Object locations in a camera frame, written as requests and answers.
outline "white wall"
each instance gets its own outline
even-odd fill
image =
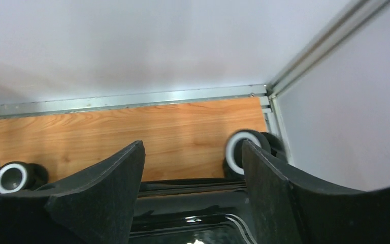
[[[0,0],[0,104],[273,78],[351,0]]]
[[[297,167],[390,186],[390,7],[278,98]]]

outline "wooden surface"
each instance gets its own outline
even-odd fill
[[[53,182],[143,140],[143,181],[223,177],[238,129],[266,131],[258,98],[0,119],[0,165],[39,163]]]

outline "wall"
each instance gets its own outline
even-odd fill
[[[0,0],[0,104],[261,84],[351,0]]]
[[[297,167],[390,186],[390,7],[278,99]]]

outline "white rim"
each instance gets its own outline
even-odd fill
[[[234,159],[234,149],[237,145],[237,142],[240,140],[250,140],[251,142],[255,143],[257,146],[261,147],[261,142],[258,140],[256,136],[254,136],[252,133],[242,131],[242,132],[237,132],[234,134],[226,144],[225,148],[225,158],[226,162],[228,163],[229,167],[236,172],[237,174],[244,175],[244,170],[243,168],[240,168],[237,163],[235,162]]]
[[[12,190],[7,190],[7,189],[5,189],[5,188],[2,186],[2,182],[1,182],[3,174],[4,174],[6,171],[8,171],[9,169],[18,169],[18,170],[20,170],[20,172],[21,172],[21,182],[20,182],[20,184],[19,184],[18,187],[14,188],[14,189],[12,189]],[[14,163],[14,164],[8,164],[8,165],[4,166],[2,169],[0,169],[0,193],[1,193],[1,194],[13,193],[13,192],[18,192],[18,191],[20,191],[20,190],[24,187],[24,185],[26,184],[26,181],[27,181],[27,171],[26,171],[26,169],[25,169],[22,165],[20,165],[20,164],[16,164],[16,163]]]

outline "wood grain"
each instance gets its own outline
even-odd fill
[[[238,129],[266,131],[258,98],[0,119],[0,165],[39,163],[53,182],[143,140],[143,181],[223,177]]]

